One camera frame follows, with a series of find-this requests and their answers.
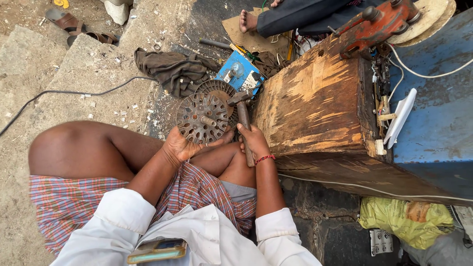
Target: plastic bag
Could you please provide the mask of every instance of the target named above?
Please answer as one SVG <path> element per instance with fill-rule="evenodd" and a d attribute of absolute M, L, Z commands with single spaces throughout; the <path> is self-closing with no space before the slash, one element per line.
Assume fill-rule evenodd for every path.
<path fill-rule="evenodd" d="M 365 229 L 386 230 L 418 249 L 455 229 L 445 205 L 377 197 L 361 199 L 358 222 Z"/>

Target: insulation paper scrap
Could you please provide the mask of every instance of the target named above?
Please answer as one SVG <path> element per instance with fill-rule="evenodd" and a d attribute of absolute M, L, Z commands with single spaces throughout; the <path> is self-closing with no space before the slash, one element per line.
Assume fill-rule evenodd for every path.
<path fill-rule="evenodd" d="M 393 237 L 383 229 L 371 229 L 369 231 L 371 238 L 371 256 L 376 254 L 393 251 Z"/>

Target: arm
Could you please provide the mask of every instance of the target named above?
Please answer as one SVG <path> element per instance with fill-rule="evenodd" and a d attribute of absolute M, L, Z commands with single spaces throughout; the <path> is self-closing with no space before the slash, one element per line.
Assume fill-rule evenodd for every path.
<path fill-rule="evenodd" d="M 238 130 L 246 138 L 255 160 L 271 155 L 261 130 L 251 125 L 250 131 L 241 124 L 238 124 Z M 240 148 L 245 152 L 243 143 Z M 256 241 L 266 261 L 273 266 L 321 266 L 314 255 L 301 246 L 296 225 L 282 196 L 273 159 L 256 164 L 256 191 Z"/>
<path fill-rule="evenodd" d="M 72 232 L 52 265 L 128 265 L 126 258 L 148 230 L 161 193 L 181 163 L 203 147 L 173 128 L 163 147 L 126 188 L 104 194 L 92 219 Z"/>

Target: hammer head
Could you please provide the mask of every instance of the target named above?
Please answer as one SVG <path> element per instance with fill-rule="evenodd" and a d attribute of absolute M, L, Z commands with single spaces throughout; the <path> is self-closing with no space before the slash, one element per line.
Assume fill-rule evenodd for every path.
<path fill-rule="evenodd" d="M 227 100 L 227 104 L 230 107 L 237 105 L 238 102 L 246 101 L 253 97 L 253 92 L 249 89 L 235 93 L 232 98 Z"/>

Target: red thread bracelet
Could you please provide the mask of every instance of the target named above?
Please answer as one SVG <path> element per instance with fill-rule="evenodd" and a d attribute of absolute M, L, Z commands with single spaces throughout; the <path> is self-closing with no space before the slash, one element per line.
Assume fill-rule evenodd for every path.
<path fill-rule="evenodd" d="M 263 156 L 263 157 L 261 157 L 258 161 L 254 162 L 254 165 L 256 166 L 260 161 L 265 160 L 265 159 L 268 159 L 268 158 L 272 158 L 273 160 L 276 160 L 276 158 L 274 157 L 274 155 Z"/>

